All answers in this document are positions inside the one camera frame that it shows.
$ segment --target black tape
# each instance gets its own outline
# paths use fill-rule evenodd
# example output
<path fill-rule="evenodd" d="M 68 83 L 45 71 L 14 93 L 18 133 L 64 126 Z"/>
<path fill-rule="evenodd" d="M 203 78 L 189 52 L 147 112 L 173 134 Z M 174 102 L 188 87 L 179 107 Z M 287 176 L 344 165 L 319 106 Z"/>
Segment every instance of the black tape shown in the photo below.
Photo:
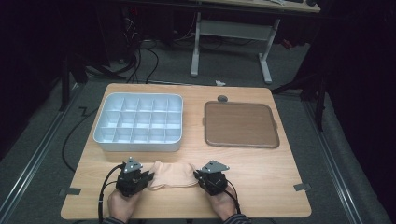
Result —
<path fill-rule="evenodd" d="M 296 190 L 296 191 L 300 191 L 300 190 L 305 190 L 305 191 L 309 191 L 309 190 L 311 190 L 312 188 L 311 188 L 311 185 L 310 184 L 305 184 L 305 183 L 301 183 L 301 184 L 298 184 L 298 185 L 294 185 L 294 189 Z"/>
<path fill-rule="evenodd" d="M 64 197 L 66 195 L 79 195 L 79 193 L 81 192 L 81 189 L 61 189 L 61 191 L 59 191 L 59 196 Z"/>

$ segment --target desk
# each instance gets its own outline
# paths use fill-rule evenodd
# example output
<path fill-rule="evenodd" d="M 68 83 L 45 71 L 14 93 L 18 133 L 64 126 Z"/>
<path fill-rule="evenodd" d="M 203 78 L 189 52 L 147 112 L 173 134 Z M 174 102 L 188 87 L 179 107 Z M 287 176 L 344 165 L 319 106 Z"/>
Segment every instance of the desk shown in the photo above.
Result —
<path fill-rule="evenodd" d="M 176 152 L 107 152 L 93 141 L 95 118 L 84 147 L 71 188 L 81 189 L 79 195 L 67 195 L 62 209 L 66 219 L 97 218 L 100 188 L 108 172 L 132 156 L 148 170 L 155 161 L 166 163 L 189 162 L 200 168 L 209 160 L 230 166 L 227 178 L 236 187 L 242 212 L 248 217 L 307 217 L 311 207 L 303 190 L 294 185 L 302 183 L 290 145 L 276 110 L 271 92 L 264 88 L 170 86 L 143 84 L 110 84 L 104 99 L 111 92 L 176 93 L 183 97 L 183 134 L 180 150 Z M 211 147 L 204 139 L 204 105 L 226 95 L 230 102 L 267 104 L 277 124 L 280 146 L 275 149 Z M 116 180 L 115 172 L 109 181 Z M 106 188 L 105 199 L 115 188 Z M 104 216 L 108 216 L 104 203 Z M 198 185 L 189 188 L 143 190 L 133 218 L 209 218 L 216 217 L 204 191 Z"/>
<path fill-rule="evenodd" d="M 282 6 L 274 2 L 262 1 L 262 0 L 202 0 L 202 1 L 209 3 L 243 6 L 243 7 L 267 7 L 278 10 L 292 10 L 292 11 L 315 12 L 315 13 L 320 12 L 320 8 L 318 7 L 318 5 L 314 5 L 313 7 L 310 7 L 309 5 L 306 4 L 306 2 L 303 3 L 285 2 L 285 4 Z M 192 54 L 191 76 L 192 77 L 198 76 L 199 55 L 200 55 L 200 50 L 199 50 L 200 35 L 217 35 L 224 37 L 245 38 L 245 39 L 265 41 L 266 44 L 262 49 L 262 53 L 259 54 L 259 62 L 262 67 L 262 75 L 264 78 L 264 82 L 267 84 L 271 84 L 272 78 L 266 60 L 270 52 L 270 48 L 273 44 L 279 23 L 280 23 L 280 19 L 276 19 L 272 26 L 253 25 L 253 24 L 245 24 L 245 23 L 226 22 L 226 21 L 201 20 L 201 13 L 198 12 L 196 26 L 195 26 L 196 27 L 195 45 Z"/>

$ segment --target beige cloth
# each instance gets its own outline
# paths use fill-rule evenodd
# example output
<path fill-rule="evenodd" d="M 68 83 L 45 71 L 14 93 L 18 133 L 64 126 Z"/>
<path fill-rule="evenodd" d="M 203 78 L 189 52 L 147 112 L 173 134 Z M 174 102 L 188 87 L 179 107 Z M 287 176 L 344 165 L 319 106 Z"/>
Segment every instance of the beige cloth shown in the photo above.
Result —
<path fill-rule="evenodd" d="M 148 189 L 182 188 L 198 183 L 193 172 L 195 168 L 189 163 L 162 163 L 155 161 L 149 173 L 155 173 L 148 182 Z"/>

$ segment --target fabric cloth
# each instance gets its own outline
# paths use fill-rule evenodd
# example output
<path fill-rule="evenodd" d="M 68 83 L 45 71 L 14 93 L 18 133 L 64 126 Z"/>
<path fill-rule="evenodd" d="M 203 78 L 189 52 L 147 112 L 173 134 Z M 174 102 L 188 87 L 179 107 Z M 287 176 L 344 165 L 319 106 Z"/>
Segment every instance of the fabric cloth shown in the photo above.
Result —
<path fill-rule="evenodd" d="M 107 217 L 103 222 L 103 224 L 125 224 L 122 221 L 114 217 Z M 250 219 L 248 219 L 243 214 L 235 214 L 229 217 L 227 220 L 224 221 L 224 224 L 251 224 Z"/>
<path fill-rule="evenodd" d="M 150 173 L 155 173 L 153 179 L 148 182 L 148 189 L 159 188 L 183 188 L 195 185 L 193 172 L 195 168 L 189 163 L 162 163 L 155 161 Z"/>
<path fill-rule="evenodd" d="M 106 217 L 103 222 L 103 224 L 125 224 L 123 221 L 120 221 L 114 217 Z"/>
<path fill-rule="evenodd" d="M 251 220 L 243 214 L 235 214 L 225 220 L 224 224 L 251 224 Z"/>

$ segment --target plastic organizer tray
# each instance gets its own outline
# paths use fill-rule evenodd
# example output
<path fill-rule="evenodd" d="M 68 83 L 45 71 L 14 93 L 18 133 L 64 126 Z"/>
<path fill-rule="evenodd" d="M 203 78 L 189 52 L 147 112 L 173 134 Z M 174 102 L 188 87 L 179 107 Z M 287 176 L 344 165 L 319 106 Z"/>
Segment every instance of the plastic organizer tray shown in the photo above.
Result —
<path fill-rule="evenodd" d="M 165 93 L 111 93 L 93 133 L 107 151 L 176 151 L 182 135 L 183 99 Z"/>

